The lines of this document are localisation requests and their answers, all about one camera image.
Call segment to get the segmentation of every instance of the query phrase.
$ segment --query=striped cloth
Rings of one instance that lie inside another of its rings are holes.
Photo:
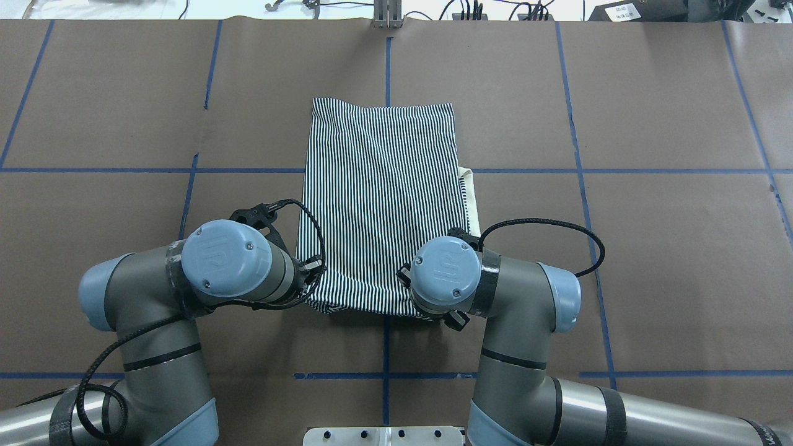
[[[328,270],[308,301],[419,317],[397,269],[433,237],[478,234],[471,171],[457,165],[451,104],[364,108],[314,99],[303,203],[325,235]],[[297,256],[319,252],[301,217]]]

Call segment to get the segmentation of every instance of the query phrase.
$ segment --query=striped towel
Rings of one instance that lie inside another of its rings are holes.
[[[328,270],[308,301],[419,317],[395,272],[428,240],[478,235],[471,170],[457,165],[451,104],[364,108],[314,99],[303,203],[325,235]],[[304,215],[298,258],[319,251]]]

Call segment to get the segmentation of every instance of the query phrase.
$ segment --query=label sticker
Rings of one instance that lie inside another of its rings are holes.
[[[636,9],[636,6],[634,6],[633,3],[612,6],[611,8],[606,8],[605,10],[606,14],[608,14],[608,18],[610,18],[611,21],[629,21],[636,18],[642,18],[642,15]]]

